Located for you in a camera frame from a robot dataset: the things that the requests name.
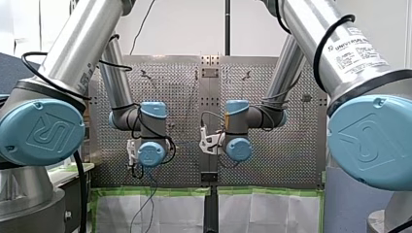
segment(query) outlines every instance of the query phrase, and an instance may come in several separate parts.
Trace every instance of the light blue joint cap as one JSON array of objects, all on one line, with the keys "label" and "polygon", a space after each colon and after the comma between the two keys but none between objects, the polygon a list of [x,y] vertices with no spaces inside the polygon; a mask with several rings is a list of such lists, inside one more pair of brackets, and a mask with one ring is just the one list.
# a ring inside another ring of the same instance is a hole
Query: light blue joint cap
[{"label": "light blue joint cap", "polygon": [[114,128],[114,129],[118,129],[115,125],[114,120],[113,120],[113,112],[109,113],[109,125],[110,125],[110,127]]},{"label": "light blue joint cap", "polygon": [[167,118],[166,105],[163,102],[143,102],[142,113],[154,118]]},{"label": "light blue joint cap", "polygon": [[0,154],[9,162],[49,166],[77,150],[85,137],[83,117],[56,99],[25,102],[0,120]]},{"label": "light blue joint cap", "polygon": [[243,162],[252,156],[252,145],[245,138],[236,138],[226,145],[226,154],[234,161]]},{"label": "light blue joint cap", "polygon": [[278,127],[284,126],[287,121],[288,121],[288,111],[283,110],[282,120],[281,120],[281,122],[279,123]]},{"label": "light blue joint cap", "polygon": [[228,100],[226,102],[226,114],[236,115],[249,109],[249,101],[247,100]]},{"label": "light blue joint cap", "polygon": [[144,143],[137,152],[139,154],[139,162],[144,167],[156,167],[166,156],[164,148],[155,142]]},{"label": "light blue joint cap", "polygon": [[328,146],[350,176],[370,186],[412,191],[412,101],[366,95],[330,118]]}]

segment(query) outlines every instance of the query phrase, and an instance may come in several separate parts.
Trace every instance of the black pole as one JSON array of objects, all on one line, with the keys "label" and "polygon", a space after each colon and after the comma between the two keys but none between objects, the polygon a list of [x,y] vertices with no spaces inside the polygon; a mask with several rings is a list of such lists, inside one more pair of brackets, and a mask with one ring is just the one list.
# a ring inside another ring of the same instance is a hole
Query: black pole
[{"label": "black pole", "polygon": [[230,56],[230,0],[225,1],[224,55]]}]

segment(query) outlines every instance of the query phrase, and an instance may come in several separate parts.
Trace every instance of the pegboard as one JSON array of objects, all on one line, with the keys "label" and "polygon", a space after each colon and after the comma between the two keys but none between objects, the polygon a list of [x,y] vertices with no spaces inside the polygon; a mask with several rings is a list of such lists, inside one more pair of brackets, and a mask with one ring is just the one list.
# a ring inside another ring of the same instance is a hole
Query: pegboard
[{"label": "pegboard", "polygon": [[[222,114],[227,99],[243,98],[258,103],[269,86],[276,61],[277,58],[270,57],[221,57],[221,86],[209,88],[220,90]],[[124,58],[124,63],[133,67],[128,77],[134,101],[163,101],[167,105],[167,133],[178,149],[173,162],[155,169],[159,186],[201,186],[200,162],[204,159],[199,158],[204,154],[198,147],[199,103],[200,98],[205,97],[199,94],[199,79],[204,66],[201,62],[198,56]],[[248,71],[251,78],[242,82]],[[131,138],[130,132],[109,126],[111,109],[99,73],[90,83],[90,94],[93,96],[90,105],[90,154],[92,162],[97,164],[93,185],[149,184],[147,179],[132,179],[125,168],[128,161],[126,140]],[[303,94],[311,95],[311,102],[302,102]],[[219,166],[218,185],[318,187],[325,169],[325,98],[313,82],[310,68],[305,67],[299,84],[291,93],[287,126],[270,133],[251,130],[253,158],[234,169]],[[231,163],[225,156],[222,162]]]},{"label": "pegboard", "polygon": [[[267,57],[222,57],[221,105],[229,99],[259,104],[270,86],[275,63]],[[303,96],[310,96],[310,101],[303,101]],[[222,156],[219,184],[320,187],[325,169],[326,101],[314,82],[312,68],[305,65],[290,93],[286,125],[272,132],[250,129],[252,159],[227,169],[224,166],[234,164]]]}]

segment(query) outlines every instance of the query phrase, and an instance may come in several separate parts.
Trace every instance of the metal hook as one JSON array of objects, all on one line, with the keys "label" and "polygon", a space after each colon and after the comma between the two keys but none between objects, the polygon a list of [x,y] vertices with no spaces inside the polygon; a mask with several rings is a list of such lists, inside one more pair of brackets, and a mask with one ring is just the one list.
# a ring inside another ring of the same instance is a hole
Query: metal hook
[{"label": "metal hook", "polygon": [[150,77],[150,76],[148,76],[148,75],[147,75],[147,72],[146,72],[145,70],[140,70],[140,72],[142,72],[141,77],[143,77],[143,78],[147,78],[147,79],[149,79],[149,80],[151,80],[151,79],[152,79],[152,77]]},{"label": "metal hook", "polygon": [[242,78],[242,81],[245,81],[246,79],[249,79],[251,77],[251,72],[252,71],[246,72],[246,76]]}]

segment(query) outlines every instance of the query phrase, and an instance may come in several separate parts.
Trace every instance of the white wall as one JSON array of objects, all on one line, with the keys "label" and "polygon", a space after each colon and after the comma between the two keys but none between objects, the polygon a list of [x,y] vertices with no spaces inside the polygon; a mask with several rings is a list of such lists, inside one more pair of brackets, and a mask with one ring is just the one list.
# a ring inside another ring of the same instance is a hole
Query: white wall
[{"label": "white wall", "polygon": [[[138,0],[132,13],[120,20],[117,31],[124,54],[129,53],[151,2]],[[0,0],[0,52],[20,56],[30,50],[49,50],[68,11],[68,0]],[[260,1],[233,0],[231,11],[233,55],[280,54],[286,34]],[[155,0],[133,52],[218,53],[224,54],[224,0]]]},{"label": "white wall", "polygon": [[[129,53],[151,1],[138,0],[132,13],[120,20],[117,30],[123,53]],[[337,1],[342,12],[357,16],[356,24],[395,67],[412,67],[412,0]],[[20,56],[29,50],[49,50],[68,18],[68,4],[68,0],[0,0],[0,52]],[[286,34],[260,1],[232,0],[231,12],[232,55],[280,54]],[[224,0],[155,0],[134,51],[217,53],[224,54]]]},{"label": "white wall", "polygon": [[411,0],[337,0],[394,68],[412,67]]},{"label": "white wall", "polygon": [[[152,0],[139,0],[117,31],[123,53]],[[260,1],[231,5],[232,55],[277,56],[286,34]],[[224,54],[224,0],[156,0],[133,54]]]}]

